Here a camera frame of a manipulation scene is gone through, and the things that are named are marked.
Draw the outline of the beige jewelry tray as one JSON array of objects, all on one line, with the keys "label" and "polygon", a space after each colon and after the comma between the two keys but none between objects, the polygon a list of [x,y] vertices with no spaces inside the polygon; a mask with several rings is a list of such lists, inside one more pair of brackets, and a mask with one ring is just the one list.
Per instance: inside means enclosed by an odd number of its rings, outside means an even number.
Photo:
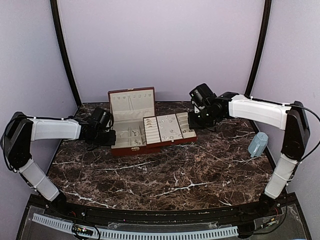
[{"label": "beige jewelry tray", "polygon": [[145,117],[143,125],[147,148],[192,143],[198,139],[189,127],[187,112]]}]

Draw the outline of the wooden jewelry box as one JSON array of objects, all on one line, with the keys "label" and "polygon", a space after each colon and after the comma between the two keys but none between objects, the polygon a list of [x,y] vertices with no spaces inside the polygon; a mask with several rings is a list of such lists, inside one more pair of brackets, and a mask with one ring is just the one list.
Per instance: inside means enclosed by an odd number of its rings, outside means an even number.
[{"label": "wooden jewelry box", "polygon": [[142,87],[108,92],[113,115],[114,156],[132,156],[160,152],[159,147],[148,148],[143,118],[155,116],[155,88]]}]

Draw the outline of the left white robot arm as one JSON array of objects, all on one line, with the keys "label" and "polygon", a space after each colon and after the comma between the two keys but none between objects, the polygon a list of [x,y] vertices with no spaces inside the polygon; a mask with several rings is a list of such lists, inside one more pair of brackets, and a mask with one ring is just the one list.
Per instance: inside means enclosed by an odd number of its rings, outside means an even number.
[{"label": "left white robot arm", "polygon": [[49,201],[58,217],[67,218],[71,208],[65,203],[66,196],[33,160],[31,143],[80,140],[93,148],[110,147],[116,143],[113,125],[113,115],[100,107],[85,119],[28,116],[17,111],[3,131],[0,147],[8,170],[19,173],[31,188]]}]

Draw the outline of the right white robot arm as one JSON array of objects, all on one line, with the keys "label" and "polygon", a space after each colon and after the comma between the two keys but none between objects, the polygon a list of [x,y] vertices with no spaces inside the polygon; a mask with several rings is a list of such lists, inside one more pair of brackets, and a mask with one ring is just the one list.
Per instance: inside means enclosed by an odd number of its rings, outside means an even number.
[{"label": "right white robot arm", "polygon": [[255,213],[266,217],[301,162],[320,146],[306,151],[311,136],[307,114],[320,117],[300,101],[280,103],[231,91],[216,95],[206,83],[192,89],[189,96],[194,107],[188,114],[191,129],[211,128],[224,119],[246,119],[283,131],[279,160],[262,194],[266,198],[255,205]]}]

